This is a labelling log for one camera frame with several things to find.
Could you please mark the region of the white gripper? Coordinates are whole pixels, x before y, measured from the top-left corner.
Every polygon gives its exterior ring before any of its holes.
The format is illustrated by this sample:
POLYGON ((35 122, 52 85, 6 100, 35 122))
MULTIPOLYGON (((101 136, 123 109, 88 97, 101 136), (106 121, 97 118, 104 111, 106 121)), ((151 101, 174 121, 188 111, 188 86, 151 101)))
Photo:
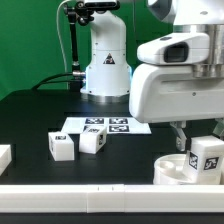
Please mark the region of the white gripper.
POLYGON ((141 123, 171 122, 179 151, 185 150, 185 121, 224 117, 224 76, 194 74, 209 53, 205 33, 171 33, 137 49, 130 114, 141 123))

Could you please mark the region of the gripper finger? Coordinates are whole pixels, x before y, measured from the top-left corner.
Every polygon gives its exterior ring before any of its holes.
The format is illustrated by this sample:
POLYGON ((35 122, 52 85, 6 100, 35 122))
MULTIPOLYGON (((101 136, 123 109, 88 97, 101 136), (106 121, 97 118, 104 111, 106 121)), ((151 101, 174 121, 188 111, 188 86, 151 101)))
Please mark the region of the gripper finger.
POLYGON ((224 138, 224 118, 217 120, 217 125, 214 129, 214 133, 220 138, 224 138))

